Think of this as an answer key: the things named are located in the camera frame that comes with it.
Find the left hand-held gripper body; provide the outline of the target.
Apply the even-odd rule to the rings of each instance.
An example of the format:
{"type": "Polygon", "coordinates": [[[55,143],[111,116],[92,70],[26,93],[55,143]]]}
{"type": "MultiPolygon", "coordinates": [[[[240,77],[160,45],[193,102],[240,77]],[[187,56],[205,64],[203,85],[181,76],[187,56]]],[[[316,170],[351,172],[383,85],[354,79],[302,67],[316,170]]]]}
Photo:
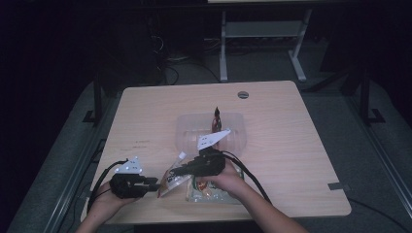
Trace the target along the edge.
{"type": "Polygon", "coordinates": [[[110,180],[112,192],[120,199],[143,197],[146,194],[146,188],[144,187],[145,177],[141,176],[142,171],[137,156],[125,161],[115,169],[110,180]]]}

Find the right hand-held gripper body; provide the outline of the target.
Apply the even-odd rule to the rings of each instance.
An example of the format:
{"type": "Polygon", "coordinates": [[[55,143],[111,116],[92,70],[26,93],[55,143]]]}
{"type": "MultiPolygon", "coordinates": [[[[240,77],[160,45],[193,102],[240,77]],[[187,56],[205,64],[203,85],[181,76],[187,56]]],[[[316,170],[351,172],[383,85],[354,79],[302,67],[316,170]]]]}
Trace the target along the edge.
{"type": "Polygon", "coordinates": [[[231,132],[230,129],[201,136],[197,149],[199,155],[191,162],[190,172],[197,177],[218,175],[225,167],[223,153],[215,145],[231,132]]]}

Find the clear plastic container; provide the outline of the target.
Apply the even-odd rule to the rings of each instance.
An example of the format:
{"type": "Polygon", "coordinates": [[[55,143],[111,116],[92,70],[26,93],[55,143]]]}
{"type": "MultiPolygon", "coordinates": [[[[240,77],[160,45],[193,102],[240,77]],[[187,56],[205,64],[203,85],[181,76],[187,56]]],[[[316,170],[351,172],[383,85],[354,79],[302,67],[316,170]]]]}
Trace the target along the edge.
{"type": "MultiPolygon", "coordinates": [[[[212,133],[213,114],[187,114],[177,117],[175,146],[188,156],[198,155],[198,139],[212,133]]],[[[231,132],[219,141],[219,150],[227,150],[237,156],[242,154],[247,144],[244,118],[239,113],[222,113],[222,130],[231,132]]]]}

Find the red snack packet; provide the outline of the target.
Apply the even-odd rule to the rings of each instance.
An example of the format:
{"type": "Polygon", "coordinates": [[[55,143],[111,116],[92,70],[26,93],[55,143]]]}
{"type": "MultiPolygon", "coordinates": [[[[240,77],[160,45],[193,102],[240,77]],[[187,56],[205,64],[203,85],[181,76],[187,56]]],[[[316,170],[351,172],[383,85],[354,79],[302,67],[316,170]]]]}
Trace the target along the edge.
{"type": "Polygon", "coordinates": [[[220,117],[220,110],[219,108],[216,108],[214,111],[214,118],[212,121],[212,132],[216,133],[216,132],[220,132],[222,130],[222,121],[221,121],[221,117],[220,117]]]}

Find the person's right hand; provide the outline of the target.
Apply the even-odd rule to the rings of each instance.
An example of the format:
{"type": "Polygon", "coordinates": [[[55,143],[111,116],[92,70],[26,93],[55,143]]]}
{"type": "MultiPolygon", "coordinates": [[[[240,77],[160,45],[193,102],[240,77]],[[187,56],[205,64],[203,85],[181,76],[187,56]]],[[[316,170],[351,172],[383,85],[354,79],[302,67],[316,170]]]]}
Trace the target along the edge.
{"type": "Polygon", "coordinates": [[[218,175],[198,177],[196,180],[203,183],[214,183],[217,188],[226,191],[231,197],[237,200],[241,199],[242,190],[246,185],[229,160],[225,161],[225,167],[218,175]]]}

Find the person's left hand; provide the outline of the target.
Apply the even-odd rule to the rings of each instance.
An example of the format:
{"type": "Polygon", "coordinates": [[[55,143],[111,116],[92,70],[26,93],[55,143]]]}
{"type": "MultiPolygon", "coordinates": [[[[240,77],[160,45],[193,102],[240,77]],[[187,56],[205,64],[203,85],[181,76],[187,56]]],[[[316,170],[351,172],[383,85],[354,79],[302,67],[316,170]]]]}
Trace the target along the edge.
{"type": "Polygon", "coordinates": [[[122,207],[137,201],[137,198],[121,199],[116,196],[108,183],[102,184],[97,196],[86,215],[87,220],[102,224],[112,218],[122,207]]]}

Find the green and white food packet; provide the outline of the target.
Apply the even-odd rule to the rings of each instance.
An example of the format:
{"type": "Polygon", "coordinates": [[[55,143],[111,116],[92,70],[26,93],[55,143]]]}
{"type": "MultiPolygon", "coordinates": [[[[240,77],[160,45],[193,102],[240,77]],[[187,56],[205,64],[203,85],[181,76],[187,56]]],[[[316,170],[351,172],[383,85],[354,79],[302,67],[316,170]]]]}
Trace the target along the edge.
{"type": "Polygon", "coordinates": [[[198,182],[191,176],[187,185],[186,200],[193,203],[239,205],[240,202],[212,182],[198,182]]]}

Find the black metal stand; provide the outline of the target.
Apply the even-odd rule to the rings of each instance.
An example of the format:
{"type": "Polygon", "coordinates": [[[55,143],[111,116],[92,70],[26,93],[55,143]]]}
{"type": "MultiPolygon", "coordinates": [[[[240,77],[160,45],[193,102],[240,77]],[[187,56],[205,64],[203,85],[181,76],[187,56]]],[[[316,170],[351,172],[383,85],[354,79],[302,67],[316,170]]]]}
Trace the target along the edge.
{"type": "Polygon", "coordinates": [[[363,123],[370,126],[373,123],[385,123],[385,119],[378,109],[369,108],[370,77],[366,68],[362,69],[360,79],[360,118],[363,123]]]}
{"type": "Polygon", "coordinates": [[[97,126],[103,115],[102,108],[102,85],[101,85],[101,76],[97,73],[93,77],[93,109],[87,111],[83,119],[83,122],[90,122],[94,126],[97,126]]]}

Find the metal floor rail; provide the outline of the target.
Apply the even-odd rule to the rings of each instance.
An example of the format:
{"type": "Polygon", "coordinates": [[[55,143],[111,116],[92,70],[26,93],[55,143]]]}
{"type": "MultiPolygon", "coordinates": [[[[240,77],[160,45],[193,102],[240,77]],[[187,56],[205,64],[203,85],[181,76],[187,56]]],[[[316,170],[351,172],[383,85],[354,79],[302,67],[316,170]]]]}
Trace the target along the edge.
{"type": "Polygon", "coordinates": [[[389,153],[385,150],[383,144],[372,129],[373,124],[385,123],[386,121],[384,120],[378,109],[366,111],[366,118],[363,118],[361,114],[361,106],[357,104],[356,100],[353,97],[345,97],[345,102],[349,106],[351,113],[356,118],[356,121],[361,130],[366,135],[369,144],[376,152],[403,208],[412,218],[412,190],[408,187],[403,177],[396,169],[389,153]]]}
{"type": "Polygon", "coordinates": [[[96,171],[94,161],[102,153],[116,110],[119,97],[106,98],[103,102],[103,116],[97,124],[82,122],[82,129],[70,136],[60,136],[62,146],[57,151],[56,161],[51,165],[51,185],[58,188],[56,201],[52,206],[47,224],[42,233],[58,233],[77,195],[88,191],[96,171]]]}

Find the white desk frame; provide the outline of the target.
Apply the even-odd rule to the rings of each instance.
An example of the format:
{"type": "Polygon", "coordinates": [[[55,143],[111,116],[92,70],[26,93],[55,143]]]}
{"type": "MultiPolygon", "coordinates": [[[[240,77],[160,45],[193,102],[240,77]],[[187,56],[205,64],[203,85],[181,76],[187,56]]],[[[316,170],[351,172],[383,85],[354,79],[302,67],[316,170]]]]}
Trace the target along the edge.
{"type": "Polygon", "coordinates": [[[296,39],[295,46],[289,50],[289,58],[297,79],[304,83],[307,78],[301,67],[298,55],[309,25],[313,10],[305,11],[302,20],[283,21],[228,21],[226,12],[222,12],[221,48],[220,48],[220,81],[227,82],[226,40],[238,38],[285,38],[296,39]]]}

